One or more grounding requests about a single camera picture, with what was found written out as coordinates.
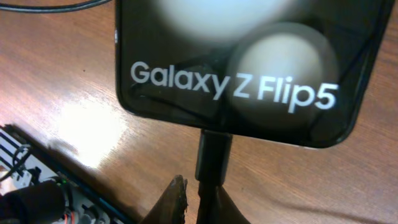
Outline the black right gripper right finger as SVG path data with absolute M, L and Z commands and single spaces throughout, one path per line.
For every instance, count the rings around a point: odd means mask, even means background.
M 217 188 L 216 208 L 216 223 L 250 224 L 223 187 Z

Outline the robot base electronics board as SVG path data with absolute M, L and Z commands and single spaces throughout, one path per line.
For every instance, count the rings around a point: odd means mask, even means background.
M 87 176 L 13 125 L 1 127 L 1 166 L 14 189 L 1 195 L 1 215 L 16 223 L 134 223 Z

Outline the black Galaxy flip phone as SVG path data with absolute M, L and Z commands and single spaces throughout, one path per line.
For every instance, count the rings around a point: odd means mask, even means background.
M 393 1 L 121 0 L 116 91 L 136 116 L 311 148 L 352 132 Z

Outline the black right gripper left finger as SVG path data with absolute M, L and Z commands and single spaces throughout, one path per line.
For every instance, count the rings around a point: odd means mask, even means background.
M 139 224 L 185 224 L 187 179 L 176 175 Z

